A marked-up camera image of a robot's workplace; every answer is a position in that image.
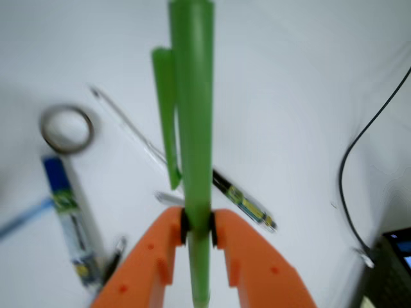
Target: blue pen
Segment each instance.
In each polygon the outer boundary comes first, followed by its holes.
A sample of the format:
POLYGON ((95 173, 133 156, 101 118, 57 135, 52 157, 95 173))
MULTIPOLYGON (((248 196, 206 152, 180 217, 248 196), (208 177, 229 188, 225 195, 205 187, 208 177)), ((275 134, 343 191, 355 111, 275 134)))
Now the blue pen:
POLYGON ((28 223, 34 217, 38 216, 41 212, 47 209, 51 209, 54 206, 54 202, 51 199, 47 199, 40 203, 39 205, 25 210, 23 213, 19 214, 16 218, 0 227, 0 240, 4 239, 6 236, 16 231, 18 228, 22 227, 24 224, 28 223))
POLYGON ((90 240, 87 237, 82 218, 71 185, 64 171, 62 161, 56 157, 43 158, 55 209, 62 224, 64 239, 71 262, 83 285, 91 291, 101 286, 101 275, 90 240))

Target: white surface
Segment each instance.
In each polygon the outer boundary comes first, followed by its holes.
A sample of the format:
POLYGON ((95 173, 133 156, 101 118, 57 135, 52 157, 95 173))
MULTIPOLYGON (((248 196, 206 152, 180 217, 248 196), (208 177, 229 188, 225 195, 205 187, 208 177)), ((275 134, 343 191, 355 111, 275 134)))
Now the white surface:
MULTIPOLYGON (((218 1, 213 163, 264 204, 279 226, 258 229, 292 263, 319 307, 345 307, 362 266, 337 191, 349 142, 411 65, 407 0, 218 1)), ((38 120, 78 103, 96 140, 66 163, 97 252, 120 235, 128 251, 164 210, 166 175, 95 102, 107 91, 160 148, 150 51, 169 45, 165 1, 3 1, 0 4, 0 223, 48 195, 38 120)), ((347 162, 347 204, 371 243, 384 188, 409 166, 411 81, 347 162)), ((213 191, 213 207, 234 207, 213 191)), ((410 211, 402 214, 410 221, 410 211)), ((86 307, 52 212, 0 243, 1 307, 86 307)), ((192 307, 188 252, 177 250, 165 307, 192 307)), ((211 307, 237 307, 223 253, 211 254, 211 307)))

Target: black cable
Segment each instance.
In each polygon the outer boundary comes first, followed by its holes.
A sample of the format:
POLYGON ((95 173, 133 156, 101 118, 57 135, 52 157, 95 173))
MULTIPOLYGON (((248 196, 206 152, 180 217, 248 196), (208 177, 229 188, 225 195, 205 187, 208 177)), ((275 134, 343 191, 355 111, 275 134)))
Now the black cable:
POLYGON ((376 118, 384 111, 385 107, 387 107, 387 105, 391 102, 392 98, 397 94, 398 90, 403 86, 403 84, 405 83, 405 80, 407 80, 408 75, 410 73, 411 73, 411 67, 409 68, 408 72, 405 74, 404 78, 401 80, 401 82, 399 83, 399 85, 397 86, 395 91, 391 94, 390 98, 385 102, 385 104, 376 113, 376 115, 371 119, 371 121, 369 121, 367 126, 360 132, 360 134, 353 141, 353 143, 351 143, 351 145, 347 148, 347 151, 345 151, 344 157, 343 157, 343 159, 341 161, 341 164, 340 164, 340 174, 339 174, 339 178, 338 178, 338 186, 340 188, 340 196, 341 196, 342 206, 344 208, 344 212, 345 212, 345 215, 347 216, 347 220, 348 220, 349 226, 351 227, 351 230, 353 231, 353 233, 354 233, 355 237, 357 238, 357 240, 360 242, 360 244, 362 246, 362 249, 364 250, 364 252, 367 254, 368 257, 370 257, 371 249, 364 243, 364 241, 362 240, 362 238, 358 234, 357 230, 355 229, 355 227, 353 225, 353 222, 351 221, 351 217, 348 213, 347 204, 345 204, 344 191, 342 189, 342 175, 344 173, 344 166, 345 166, 345 162, 348 158, 348 155, 350 154, 351 150, 353 149, 353 147, 355 146, 357 141, 367 131, 368 127, 371 126, 371 124, 376 120, 376 118))

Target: pen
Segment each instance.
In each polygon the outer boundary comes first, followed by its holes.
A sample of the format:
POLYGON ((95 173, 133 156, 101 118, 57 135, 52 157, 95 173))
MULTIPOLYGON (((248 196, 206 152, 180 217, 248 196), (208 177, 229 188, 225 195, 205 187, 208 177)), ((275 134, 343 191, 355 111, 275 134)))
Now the pen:
POLYGON ((110 261, 107 269, 105 270, 103 276, 103 286, 110 280, 110 277, 116 271, 118 264, 120 263, 121 256, 123 255, 124 249, 126 248, 127 240, 125 237, 122 237, 116 245, 116 249, 114 250, 114 256, 110 261))
POLYGON ((272 215, 267 209, 231 184, 215 169, 213 170, 213 184, 257 224, 270 232, 277 230, 277 224, 273 221, 272 215))
POLYGON ((56 156, 45 157, 42 161, 71 262, 82 284, 90 291, 95 291, 101 285, 100 270, 85 232, 82 212, 74 197, 63 163, 56 156))

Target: black pen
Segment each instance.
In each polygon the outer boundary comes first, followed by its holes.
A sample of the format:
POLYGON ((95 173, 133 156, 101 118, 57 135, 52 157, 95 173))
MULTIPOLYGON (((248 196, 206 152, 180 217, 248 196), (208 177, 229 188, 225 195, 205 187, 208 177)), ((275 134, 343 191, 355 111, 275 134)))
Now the black pen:
POLYGON ((230 199, 233 204, 237 205, 257 224, 261 225, 270 232, 277 230, 277 224, 274 222, 272 215, 266 208, 264 208, 245 192, 241 191, 235 185, 230 183, 215 169, 213 170, 213 184, 224 194, 224 196, 230 199))
POLYGON ((103 277, 103 286, 110 280, 113 273, 116 271, 118 264, 120 263, 121 256, 123 255, 124 249, 126 248, 127 240, 125 237, 122 237, 116 245, 114 251, 114 256, 107 266, 104 277, 103 277))

